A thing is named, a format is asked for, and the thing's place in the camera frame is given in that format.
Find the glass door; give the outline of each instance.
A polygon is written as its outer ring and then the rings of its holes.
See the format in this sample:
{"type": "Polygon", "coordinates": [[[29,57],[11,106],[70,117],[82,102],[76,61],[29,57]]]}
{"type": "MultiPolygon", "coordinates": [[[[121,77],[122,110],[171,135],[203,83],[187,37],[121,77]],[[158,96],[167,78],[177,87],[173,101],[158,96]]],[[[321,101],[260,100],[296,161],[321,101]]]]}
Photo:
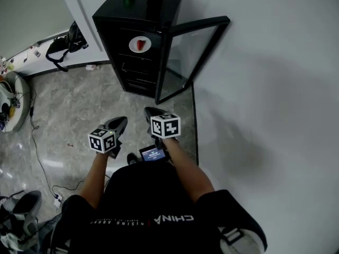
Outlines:
{"type": "Polygon", "coordinates": [[[226,16],[173,26],[165,40],[156,104],[187,89],[218,43],[230,20],[226,16]]]}

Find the cube with fiducial marker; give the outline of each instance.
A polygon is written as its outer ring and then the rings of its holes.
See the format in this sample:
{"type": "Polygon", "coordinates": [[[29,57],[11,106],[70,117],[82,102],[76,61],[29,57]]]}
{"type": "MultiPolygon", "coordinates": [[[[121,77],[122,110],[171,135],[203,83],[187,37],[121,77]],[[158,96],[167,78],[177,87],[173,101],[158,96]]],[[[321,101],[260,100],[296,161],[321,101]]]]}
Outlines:
{"type": "Polygon", "coordinates": [[[181,119],[175,114],[164,114],[150,118],[151,133],[156,137],[166,139],[181,134],[181,119]]]}
{"type": "Polygon", "coordinates": [[[88,134],[88,142],[90,143],[91,150],[100,153],[108,152],[117,146],[115,132],[102,128],[96,128],[88,134]]]}

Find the black bag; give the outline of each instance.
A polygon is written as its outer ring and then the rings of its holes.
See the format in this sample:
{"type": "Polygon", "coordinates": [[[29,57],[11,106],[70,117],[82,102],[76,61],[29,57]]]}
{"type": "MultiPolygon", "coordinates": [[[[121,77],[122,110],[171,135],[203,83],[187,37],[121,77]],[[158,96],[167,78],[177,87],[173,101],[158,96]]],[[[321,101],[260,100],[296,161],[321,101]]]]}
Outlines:
{"type": "Polygon", "coordinates": [[[64,58],[68,52],[73,53],[73,52],[80,50],[81,48],[86,49],[87,47],[88,47],[87,41],[82,35],[76,22],[74,22],[71,25],[68,31],[68,34],[64,38],[54,39],[54,41],[52,42],[52,44],[50,45],[50,47],[48,48],[46,52],[46,58],[49,61],[52,61],[59,70],[68,72],[67,69],[63,68],[58,63],[61,63],[64,61],[64,58]],[[54,58],[49,57],[51,53],[56,53],[56,52],[59,52],[65,49],[67,49],[67,51],[64,52],[63,56],[60,59],[54,59],[54,58]]]}

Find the shirt sleeve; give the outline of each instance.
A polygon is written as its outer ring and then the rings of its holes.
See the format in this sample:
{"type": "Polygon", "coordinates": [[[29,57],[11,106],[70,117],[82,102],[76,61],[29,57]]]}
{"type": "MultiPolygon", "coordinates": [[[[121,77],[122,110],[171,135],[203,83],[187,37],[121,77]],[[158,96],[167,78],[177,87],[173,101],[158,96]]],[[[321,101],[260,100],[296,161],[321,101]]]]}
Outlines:
{"type": "Polygon", "coordinates": [[[227,190],[202,195],[195,204],[198,218],[217,227],[222,234],[233,230],[248,230],[261,239],[264,249],[267,240],[264,231],[253,217],[233,198],[227,190]]]}
{"type": "Polygon", "coordinates": [[[79,195],[66,199],[61,218],[54,229],[51,245],[63,246],[95,218],[95,212],[96,210],[79,195]]]}

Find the bag strap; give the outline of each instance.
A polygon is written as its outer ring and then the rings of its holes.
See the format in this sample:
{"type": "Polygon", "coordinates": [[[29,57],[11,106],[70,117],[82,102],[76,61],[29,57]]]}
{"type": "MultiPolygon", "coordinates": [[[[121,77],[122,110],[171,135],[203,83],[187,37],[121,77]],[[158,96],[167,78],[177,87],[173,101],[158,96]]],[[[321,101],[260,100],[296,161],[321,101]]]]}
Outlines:
{"type": "Polygon", "coordinates": [[[51,57],[49,56],[48,51],[47,51],[47,53],[46,53],[46,58],[47,58],[49,61],[53,62],[54,65],[55,65],[59,70],[62,70],[62,71],[64,71],[64,72],[68,72],[68,69],[63,68],[62,66],[60,66],[60,65],[58,64],[58,63],[61,63],[61,62],[64,61],[64,58],[65,58],[65,56],[66,56],[66,54],[67,54],[68,52],[69,52],[69,50],[67,50],[66,52],[64,52],[63,56],[62,56],[60,59],[54,59],[54,58],[51,58],[51,57]]]}

